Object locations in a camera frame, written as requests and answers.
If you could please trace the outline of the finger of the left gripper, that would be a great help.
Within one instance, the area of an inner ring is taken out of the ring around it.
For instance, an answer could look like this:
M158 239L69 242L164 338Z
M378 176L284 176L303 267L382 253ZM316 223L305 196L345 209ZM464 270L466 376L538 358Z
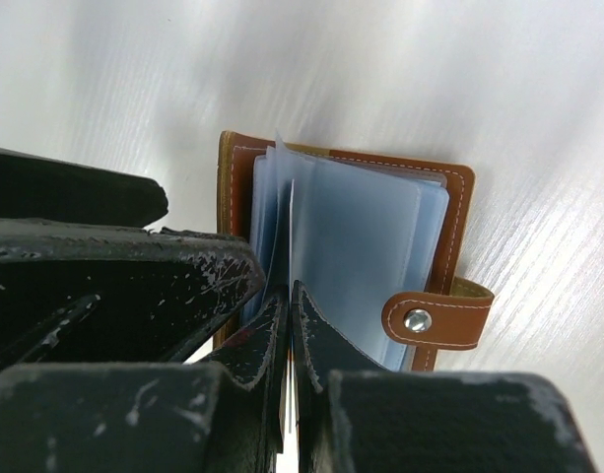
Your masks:
M185 361L264 279L236 236L0 219L0 372Z
M144 228L168 213L154 180L0 148L0 218Z

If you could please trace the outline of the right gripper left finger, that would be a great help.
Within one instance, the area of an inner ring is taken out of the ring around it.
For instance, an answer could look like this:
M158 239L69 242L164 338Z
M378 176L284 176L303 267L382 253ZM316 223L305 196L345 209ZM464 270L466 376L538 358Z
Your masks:
M288 291L194 364L0 373L0 472L271 472L283 446Z

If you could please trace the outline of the brown leather card holder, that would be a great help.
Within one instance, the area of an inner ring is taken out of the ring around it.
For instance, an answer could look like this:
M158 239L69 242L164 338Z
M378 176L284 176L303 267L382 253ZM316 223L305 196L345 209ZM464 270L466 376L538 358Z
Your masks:
M430 371L439 351L476 348L494 300L455 273L474 182L463 165L225 131L217 225L376 363Z

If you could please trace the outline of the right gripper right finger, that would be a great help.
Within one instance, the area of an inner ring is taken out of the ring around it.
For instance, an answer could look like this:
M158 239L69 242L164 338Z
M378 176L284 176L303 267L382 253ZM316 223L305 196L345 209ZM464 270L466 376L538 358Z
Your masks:
M520 372L392 372L302 283L291 318L302 472L591 472L566 398Z

